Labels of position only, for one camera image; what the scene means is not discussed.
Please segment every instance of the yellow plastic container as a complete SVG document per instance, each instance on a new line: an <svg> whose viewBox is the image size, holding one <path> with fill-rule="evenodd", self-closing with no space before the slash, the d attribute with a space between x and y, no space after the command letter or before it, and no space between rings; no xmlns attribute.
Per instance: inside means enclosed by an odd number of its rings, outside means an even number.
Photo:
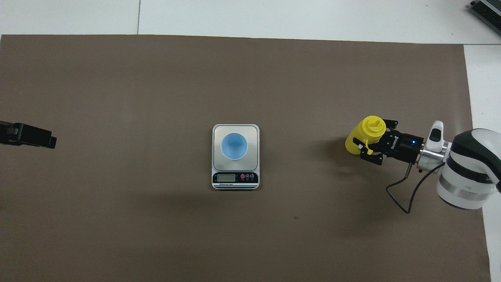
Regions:
<svg viewBox="0 0 501 282"><path fill-rule="evenodd" d="M353 137L356 137L358 140L365 143L365 145L376 143L379 141L381 136L386 131L386 124L383 119L370 115L364 118L354 129L351 131L350 135L345 141L345 147L348 152L359 155L360 150L358 146L353 143Z"/></svg>

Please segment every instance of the blue circle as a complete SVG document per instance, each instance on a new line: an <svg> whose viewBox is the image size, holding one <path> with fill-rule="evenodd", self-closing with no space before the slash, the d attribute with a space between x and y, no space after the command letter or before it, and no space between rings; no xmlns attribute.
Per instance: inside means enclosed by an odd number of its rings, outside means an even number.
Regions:
<svg viewBox="0 0 501 282"><path fill-rule="evenodd" d="M222 154L230 160L241 159L247 153L247 140L241 134L230 133L221 142Z"/></svg>

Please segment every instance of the digital kitchen scale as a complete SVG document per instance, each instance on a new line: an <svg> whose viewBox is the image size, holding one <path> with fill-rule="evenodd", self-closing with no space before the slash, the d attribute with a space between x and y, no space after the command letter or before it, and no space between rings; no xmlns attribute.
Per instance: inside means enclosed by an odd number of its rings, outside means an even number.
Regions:
<svg viewBox="0 0 501 282"><path fill-rule="evenodd" d="M216 124L212 129L212 186L253 190L259 179L259 127Z"/></svg>

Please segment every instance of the white tile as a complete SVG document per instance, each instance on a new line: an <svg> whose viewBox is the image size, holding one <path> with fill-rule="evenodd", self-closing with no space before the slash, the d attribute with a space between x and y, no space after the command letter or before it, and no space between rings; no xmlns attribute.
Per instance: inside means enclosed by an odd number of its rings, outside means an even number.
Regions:
<svg viewBox="0 0 501 282"><path fill-rule="evenodd" d="M469 0L142 0L139 34L499 44Z"/></svg>
<svg viewBox="0 0 501 282"><path fill-rule="evenodd" d="M136 34L139 0L2 0L0 34Z"/></svg>
<svg viewBox="0 0 501 282"><path fill-rule="evenodd" d="M466 45L466 70L473 127L501 132L501 46ZM483 220L492 281L501 281L501 195L495 193L484 205Z"/></svg>

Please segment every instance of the black vent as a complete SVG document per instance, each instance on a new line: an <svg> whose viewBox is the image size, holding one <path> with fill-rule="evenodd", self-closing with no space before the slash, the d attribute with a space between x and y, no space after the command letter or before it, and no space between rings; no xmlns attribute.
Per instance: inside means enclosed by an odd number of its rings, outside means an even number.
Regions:
<svg viewBox="0 0 501 282"><path fill-rule="evenodd" d="M482 2L477 2L471 7L471 11L482 21L501 34L501 16Z"/></svg>
<svg viewBox="0 0 501 282"><path fill-rule="evenodd" d="M500 0L487 0L492 6L501 11L501 1Z"/></svg>

